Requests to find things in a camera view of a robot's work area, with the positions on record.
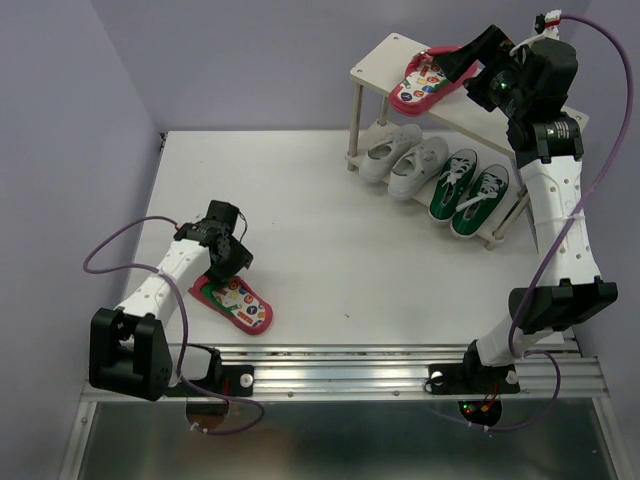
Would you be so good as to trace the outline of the green sneaker one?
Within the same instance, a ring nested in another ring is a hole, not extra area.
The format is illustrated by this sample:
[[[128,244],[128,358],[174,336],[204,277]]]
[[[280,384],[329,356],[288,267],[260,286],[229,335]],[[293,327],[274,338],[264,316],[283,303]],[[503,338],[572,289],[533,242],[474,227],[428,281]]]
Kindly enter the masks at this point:
[[[429,205],[429,215],[434,221],[447,223],[452,219],[477,166],[478,156],[472,149],[458,150],[445,161]]]
[[[451,230],[459,238],[473,237],[502,202],[509,187],[508,170],[499,164],[485,168],[467,198],[456,206]]]

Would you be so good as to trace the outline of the white sneaker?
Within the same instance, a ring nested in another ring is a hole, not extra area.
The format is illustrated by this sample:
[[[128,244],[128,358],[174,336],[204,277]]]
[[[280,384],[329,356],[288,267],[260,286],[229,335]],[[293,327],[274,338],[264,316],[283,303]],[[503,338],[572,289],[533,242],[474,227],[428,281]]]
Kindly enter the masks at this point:
[[[385,134],[367,150],[359,175],[370,183],[382,181],[394,164],[421,141],[422,129],[417,124],[407,124]]]

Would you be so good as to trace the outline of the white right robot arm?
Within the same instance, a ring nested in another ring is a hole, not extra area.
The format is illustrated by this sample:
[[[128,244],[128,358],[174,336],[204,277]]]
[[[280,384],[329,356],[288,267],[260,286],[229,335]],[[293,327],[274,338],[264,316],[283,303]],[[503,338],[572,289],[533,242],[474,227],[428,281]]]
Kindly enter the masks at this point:
[[[509,313],[472,342],[463,361],[443,369],[437,388],[482,393],[508,378],[514,362],[541,339],[580,324],[612,304],[613,282],[602,280],[593,258],[581,189],[581,130],[563,110],[578,70],[575,49],[551,34],[519,45],[491,25],[469,44],[432,48],[434,62],[457,81],[474,62],[483,65],[464,80],[468,97],[508,119],[507,139],[530,197],[541,264],[528,288],[509,295]]]

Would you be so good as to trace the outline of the pink sandal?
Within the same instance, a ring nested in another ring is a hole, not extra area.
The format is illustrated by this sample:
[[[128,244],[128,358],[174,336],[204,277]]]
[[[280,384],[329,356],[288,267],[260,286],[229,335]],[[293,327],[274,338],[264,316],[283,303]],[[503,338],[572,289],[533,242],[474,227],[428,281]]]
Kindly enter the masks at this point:
[[[199,277],[190,287],[193,298],[229,320],[251,336],[266,332],[273,321],[273,309],[241,277],[234,276],[222,287],[215,287],[206,277]]]

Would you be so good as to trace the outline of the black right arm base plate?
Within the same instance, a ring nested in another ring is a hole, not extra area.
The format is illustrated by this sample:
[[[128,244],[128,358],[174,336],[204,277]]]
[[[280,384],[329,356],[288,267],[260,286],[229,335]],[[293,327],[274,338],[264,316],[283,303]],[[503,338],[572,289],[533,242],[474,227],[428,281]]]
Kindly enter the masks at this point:
[[[434,395],[517,394],[520,385],[513,365],[465,367],[462,363],[428,365],[427,386]]]

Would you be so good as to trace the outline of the pink sandal one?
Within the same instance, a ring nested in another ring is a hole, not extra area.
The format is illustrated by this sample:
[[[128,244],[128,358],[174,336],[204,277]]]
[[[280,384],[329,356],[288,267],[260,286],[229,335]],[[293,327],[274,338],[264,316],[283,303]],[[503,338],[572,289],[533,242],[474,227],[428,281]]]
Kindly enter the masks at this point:
[[[405,69],[404,79],[389,94],[390,106],[402,115],[418,117],[461,88],[466,79],[476,74],[478,62],[472,63],[456,82],[449,81],[434,62],[435,54],[448,54],[458,49],[458,46],[434,47],[414,55]]]

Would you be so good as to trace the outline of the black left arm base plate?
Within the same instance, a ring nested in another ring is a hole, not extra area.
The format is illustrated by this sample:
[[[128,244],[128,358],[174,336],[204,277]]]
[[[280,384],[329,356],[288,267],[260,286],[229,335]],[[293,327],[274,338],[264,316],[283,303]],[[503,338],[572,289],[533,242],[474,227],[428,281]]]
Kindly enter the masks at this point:
[[[253,396],[255,368],[253,365],[223,365],[218,377],[208,375],[201,380],[193,380],[193,383],[201,389],[212,391],[218,395],[249,398]],[[168,398],[178,397],[207,397],[207,394],[179,383],[165,392]]]

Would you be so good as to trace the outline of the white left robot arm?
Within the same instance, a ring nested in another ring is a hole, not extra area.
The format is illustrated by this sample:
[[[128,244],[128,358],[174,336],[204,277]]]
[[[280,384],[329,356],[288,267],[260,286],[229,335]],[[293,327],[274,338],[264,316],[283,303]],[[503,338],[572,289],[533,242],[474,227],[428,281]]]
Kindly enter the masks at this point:
[[[238,207],[210,202],[203,218],[177,226],[160,263],[113,308],[100,308],[90,326],[89,383],[92,387],[155,401],[178,383],[199,393],[224,392],[223,366],[215,349],[171,350],[165,327],[186,310],[184,296],[199,279],[212,288],[228,286],[249,267],[252,253],[235,238]]]

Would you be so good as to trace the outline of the white sneaker one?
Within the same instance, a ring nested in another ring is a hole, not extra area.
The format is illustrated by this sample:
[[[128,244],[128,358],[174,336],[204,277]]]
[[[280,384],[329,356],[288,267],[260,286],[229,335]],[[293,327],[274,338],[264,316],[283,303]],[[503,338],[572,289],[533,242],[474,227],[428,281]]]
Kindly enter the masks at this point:
[[[398,201],[409,200],[441,170],[448,155],[448,144],[441,136],[411,147],[390,171],[388,194]]]

